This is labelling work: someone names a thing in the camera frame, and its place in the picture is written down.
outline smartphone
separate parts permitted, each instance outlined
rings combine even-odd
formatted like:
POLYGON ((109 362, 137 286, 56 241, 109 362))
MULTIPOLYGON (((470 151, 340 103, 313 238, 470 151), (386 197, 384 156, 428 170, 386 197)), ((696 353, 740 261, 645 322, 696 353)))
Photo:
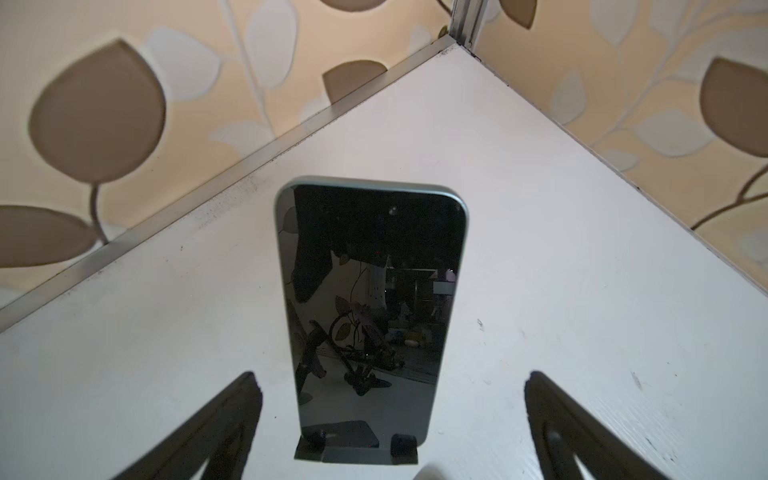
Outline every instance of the smartphone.
POLYGON ((276 199, 296 458, 413 463, 426 439, 467 209, 443 187, 302 177, 276 199))

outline white leaf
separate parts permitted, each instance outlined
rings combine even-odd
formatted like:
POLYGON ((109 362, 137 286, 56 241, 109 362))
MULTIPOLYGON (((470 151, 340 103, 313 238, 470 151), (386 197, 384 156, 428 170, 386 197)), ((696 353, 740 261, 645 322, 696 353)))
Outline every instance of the white leaf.
POLYGON ((264 88, 282 84, 296 50, 296 12, 288 0, 266 0, 245 34, 246 50, 253 73, 264 88))
POLYGON ((408 55, 413 55, 425 46, 432 43, 432 36, 429 30, 421 25, 411 27, 411 38, 408 43, 408 55))
POLYGON ((296 265, 296 251, 299 246, 299 236, 287 232, 278 233, 280 248, 280 266, 285 282, 293 280, 293 266, 296 265))
POLYGON ((768 12, 768 0, 741 0, 736 12, 742 14, 768 12))
POLYGON ((272 131, 255 121, 229 124, 210 135, 213 141, 232 145, 240 158, 245 158, 275 139, 272 131))
POLYGON ((277 231, 283 229, 283 221, 285 220, 286 212, 296 206, 296 201, 293 197, 293 189, 284 188, 277 196, 275 201, 275 221, 277 222, 277 231))
MULTIPOLYGON (((112 223, 102 223, 101 229, 104 231, 104 235, 107 236, 107 240, 109 241, 112 241, 118 238, 120 235, 122 235, 127 231, 127 228, 121 225, 113 225, 112 223)), ((61 262, 61 264, 66 267, 75 265, 77 262, 79 262, 80 260, 83 260, 85 257, 95 252, 96 250, 102 248, 103 246, 104 246, 104 243, 102 243, 101 240, 99 240, 98 242, 94 243, 94 246, 92 246, 91 249, 88 250, 87 252, 81 253, 80 255, 77 255, 76 257, 71 258, 69 260, 65 260, 61 262)))
POLYGON ((640 157, 635 154, 628 154, 625 151, 609 150, 600 154, 603 160, 611 164, 616 170, 625 172, 631 170, 640 161, 640 157))
POLYGON ((701 82, 715 57, 727 58, 755 68, 768 68, 768 28, 729 31, 705 41, 688 57, 675 74, 692 82, 701 82))
POLYGON ((168 27, 152 32, 142 54, 167 89, 170 100, 205 95, 219 78, 221 59, 194 38, 168 27))
POLYGON ((288 233, 299 233, 299 219, 296 216, 296 207, 289 208, 283 215, 282 231, 288 233))
POLYGON ((741 237, 739 250, 758 263, 768 263, 768 228, 761 228, 741 237))
POLYGON ((16 300, 22 295, 24 295, 24 292, 21 290, 16 290, 7 286, 0 286, 0 307, 8 305, 10 302, 16 300))
POLYGON ((680 110, 650 116, 633 128, 646 145, 665 157, 685 157, 706 147, 712 132, 680 110))
POLYGON ((592 25, 617 47, 632 29, 637 17, 637 0, 590 0, 592 25))
POLYGON ((594 475, 592 475, 592 472, 589 471, 589 468, 587 468, 587 466, 581 462, 581 459, 577 456, 574 456, 574 460, 576 461, 576 466, 578 467, 579 472, 581 472, 581 477, 584 480, 594 480, 594 475))
POLYGON ((331 100, 329 100, 328 95, 325 92, 323 92, 323 94, 321 94, 318 98, 314 98, 313 100, 306 102, 304 106, 301 107, 301 111, 299 112, 299 118, 303 123, 309 120, 310 118, 314 117, 321 110, 325 110, 330 106, 331 106, 331 100))
POLYGON ((690 0, 654 0, 650 10, 650 26, 658 30, 667 40, 677 36, 677 26, 690 0))
POLYGON ((561 125, 576 120, 587 107, 587 92, 577 70, 569 71, 549 102, 552 119, 561 125))
POLYGON ((500 13, 502 13, 502 4, 499 3, 498 0, 487 0, 485 3, 485 10, 482 14, 482 22, 492 22, 500 13))
POLYGON ((482 39, 482 31, 488 23, 493 22, 498 14, 502 13, 502 4, 498 0, 486 0, 485 9, 482 13, 482 20, 478 25, 478 33, 476 35, 475 43, 472 46, 472 50, 477 50, 477 47, 482 39))

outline leaf pattern wallpaper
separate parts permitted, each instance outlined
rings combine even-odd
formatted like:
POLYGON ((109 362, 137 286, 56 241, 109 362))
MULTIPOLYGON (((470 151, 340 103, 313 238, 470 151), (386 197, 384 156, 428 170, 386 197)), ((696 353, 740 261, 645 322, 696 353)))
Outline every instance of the leaf pattern wallpaper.
POLYGON ((768 289, 768 0, 487 0, 474 53, 768 289))
POLYGON ((0 2, 0 306, 424 48, 451 7, 0 2))
MULTIPOLYGON (((290 322, 301 325, 306 332, 312 331, 310 321, 317 321, 329 329, 333 319, 350 311, 350 302, 364 303, 369 295, 369 274, 367 267, 357 260, 350 260, 343 254, 331 256, 328 275, 319 285, 315 294, 307 301, 299 302, 293 288, 293 266, 296 263, 296 251, 299 245, 299 221, 296 217, 296 205, 293 189, 283 190, 275 202, 275 218, 278 236, 280 266, 283 273, 283 292, 285 293, 290 322)), ((349 317, 342 318, 331 334, 341 346, 353 346, 362 342, 362 337, 351 335, 352 325, 349 317)), ((292 336, 292 341, 302 345, 303 340, 292 336)))

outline brown leaf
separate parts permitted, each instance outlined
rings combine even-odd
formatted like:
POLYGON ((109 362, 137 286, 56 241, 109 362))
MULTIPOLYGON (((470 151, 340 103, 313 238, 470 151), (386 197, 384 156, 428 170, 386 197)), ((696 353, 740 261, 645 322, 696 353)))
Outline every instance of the brown leaf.
POLYGON ((296 207, 291 207, 283 216, 283 230, 288 233, 299 233, 299 221, 296 218, 296 207))
POLYGON ((0 205, 0 268, 70 260, 89 251, 96 239, 91 226, 74 215, 0 205))
POLYGON ((348 323, 345 323, 344 325, 341 325, 339 327, 339 331, 336 332, 336 336, 334 336, 334 340, 337 342, 340 342, 344 340, 346 337, 349 336, 349 334, 352 332, 352 326, 348 323))
POLYGON ((536 16, 537 0, 500 0, 502 10, 509 18, 523 28, 531 29, 536 16))
POLYGON ((699 102, 715 135, 748 154, 768 157, 768 73, 715 58, 701 82, 699 102))
POLYGON ((373 60, 348 61, 323 74, 328 99, 334 104, 386 71, 373 60))
POLYGON ((320 0, 330 8, 343 10, 345 12, 364 12, 371 8, 378 7, 386 0, 320 0))
POLYGON ((117 180, 160 141, 165 97, 147 62, 122 40, 76 61, 48 84, 29 136, 49 165, 87 184, 117 180))
POLYGON ((352 307, 349 306, 349 302, 346 298, 336 295, 336 313, 339 315, 346 315, 352 311, 352 307))

